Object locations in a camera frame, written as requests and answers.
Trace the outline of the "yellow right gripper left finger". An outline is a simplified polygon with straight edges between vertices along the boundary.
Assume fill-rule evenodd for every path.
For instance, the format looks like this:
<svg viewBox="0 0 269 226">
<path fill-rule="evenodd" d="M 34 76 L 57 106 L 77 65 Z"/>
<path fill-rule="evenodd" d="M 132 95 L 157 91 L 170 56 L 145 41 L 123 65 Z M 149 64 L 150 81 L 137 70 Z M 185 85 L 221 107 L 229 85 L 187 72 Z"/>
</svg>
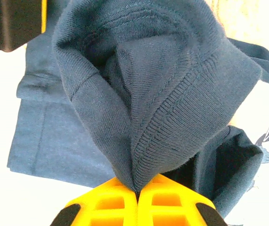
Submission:
<svg viewBox="0 0 269 226">
<path fill-rule="evenodd" d="M 117 178 L 71 200 L 52 226 L 135 226 L 137 199 Z"/>
</svg>

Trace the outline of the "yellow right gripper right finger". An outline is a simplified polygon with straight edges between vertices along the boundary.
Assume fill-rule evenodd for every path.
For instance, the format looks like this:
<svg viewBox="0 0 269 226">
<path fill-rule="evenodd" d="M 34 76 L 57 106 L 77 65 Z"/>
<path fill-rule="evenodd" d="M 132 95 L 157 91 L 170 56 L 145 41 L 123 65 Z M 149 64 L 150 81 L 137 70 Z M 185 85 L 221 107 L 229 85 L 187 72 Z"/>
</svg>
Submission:
<svg viewBox="0 0 269 226">
<path fill-rule="evenodd" d="M 141 191 L 139 226 L 226 226 L 208 198 L 159 174 Z"/>
</svg>

